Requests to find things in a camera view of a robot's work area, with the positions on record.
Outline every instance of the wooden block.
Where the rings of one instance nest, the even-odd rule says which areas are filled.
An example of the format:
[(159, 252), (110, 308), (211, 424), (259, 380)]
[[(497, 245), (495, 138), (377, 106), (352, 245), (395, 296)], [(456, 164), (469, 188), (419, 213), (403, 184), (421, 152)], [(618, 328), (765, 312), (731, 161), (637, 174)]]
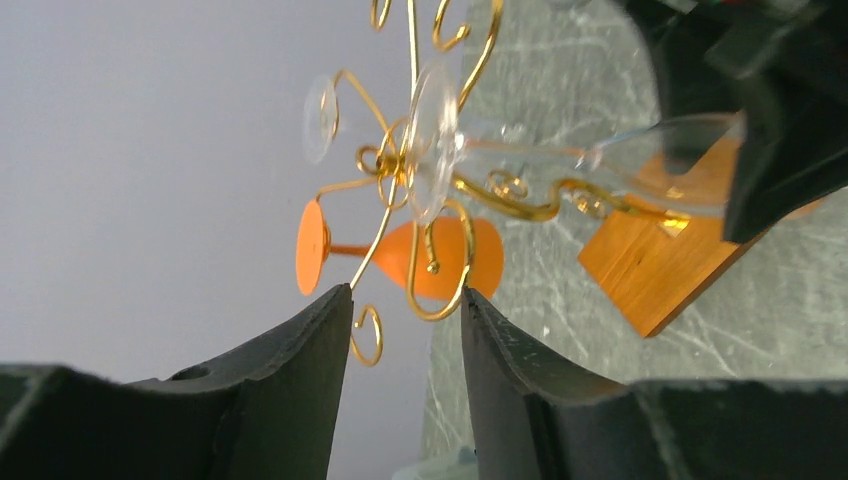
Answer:
[[(712, 203), (716, 196), (720, 201), (727, 198), (738, 146), (736, 139), (720, 139), (689, 172), (673, 177), (674, 184), (664, 183), (672, 178), (662, 173), (661, 158), (655, 158), (633, 185), (659, 195), (684, 191), (682, 203)], [(658, 334), (754, 244), (721, 241), (718, 218), (692, 218), (674, 233), (656, 221), (613, 212), (577, 257), (643, 337)]]
[(615, 212), (577, 257), (643, 337), (658, 334), (754, 242), (722, 242), (722, 222), (694, 218), (677, 237)]

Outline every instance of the clear wine glass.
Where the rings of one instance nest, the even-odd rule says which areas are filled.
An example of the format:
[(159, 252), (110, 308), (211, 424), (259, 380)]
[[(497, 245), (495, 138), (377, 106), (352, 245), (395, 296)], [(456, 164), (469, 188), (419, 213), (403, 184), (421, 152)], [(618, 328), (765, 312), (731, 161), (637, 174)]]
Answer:
[[(672, 118), (588, 148), (560, 148), (481, 139), (462, 130), (457, 90), (441, 61), (422, 69), (404, 140), (409, 204), (419, 224), (438, 216), (458, 168), (495, 162), (537, 168), (535, 177), (547, 182), (554, 180), (549, 172), (560, 171), (657, 208), (723, 215), (744, 140), (744, 117), (737, 113)], [(540, 186), (549, 191), (548, 184)]]

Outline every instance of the gray stone background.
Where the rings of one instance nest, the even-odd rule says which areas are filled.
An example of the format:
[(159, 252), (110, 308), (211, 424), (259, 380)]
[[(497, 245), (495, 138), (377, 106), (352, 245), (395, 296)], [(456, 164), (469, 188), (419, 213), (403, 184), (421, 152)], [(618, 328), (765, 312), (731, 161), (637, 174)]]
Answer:
[[(489, 9), (488, 0), (469, 9), (463, 78), (482, 48)], [(538, 144), (582, 146), (657, 120), (654, 89), (641, 40), (605, 0), (576, 10), (507, 0), (498, 43), (463, 120), (509, 125)], [(531, 185), (550, 173), (526, 170)], [(554, 221), (529, 224), (466, 204), (495, 223), (504, 240), (495, 306), (572, 361), (630, 382), (846, 376), (845, 201), (839, 192), (812, 215), (776, 226), (649, 340), (577, 262), (597, 222), (570, 205)], [(422, 458), (472, 445), (458, 312), (435, 328), (428, 383)]]

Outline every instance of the black holder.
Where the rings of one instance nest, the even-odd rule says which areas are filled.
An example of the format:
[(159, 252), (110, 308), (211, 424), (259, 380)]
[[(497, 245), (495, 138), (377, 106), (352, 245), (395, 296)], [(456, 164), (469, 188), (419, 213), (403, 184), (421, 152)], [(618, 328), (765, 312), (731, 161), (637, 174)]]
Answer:
[(480, 478), (806, 479), (848, 472), (848, 382), (643, 380), (560, 356), (466, 289)]
[(0, 478), (325, 479), (352, 316), (339, 285), (166, 381), (0, 365)]
[(848, 2), (615, 2), (648, 46), (663, 117), (745, 112), (724, 240), (848, 185)]

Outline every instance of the orange glass stem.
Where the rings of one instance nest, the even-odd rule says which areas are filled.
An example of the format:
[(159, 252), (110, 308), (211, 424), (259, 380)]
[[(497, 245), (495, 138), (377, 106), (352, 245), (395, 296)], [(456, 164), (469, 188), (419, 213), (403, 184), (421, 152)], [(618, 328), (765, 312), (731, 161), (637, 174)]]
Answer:
[(370, 245), (330, 245), (330, 253), (365, 258), (369, 248)]

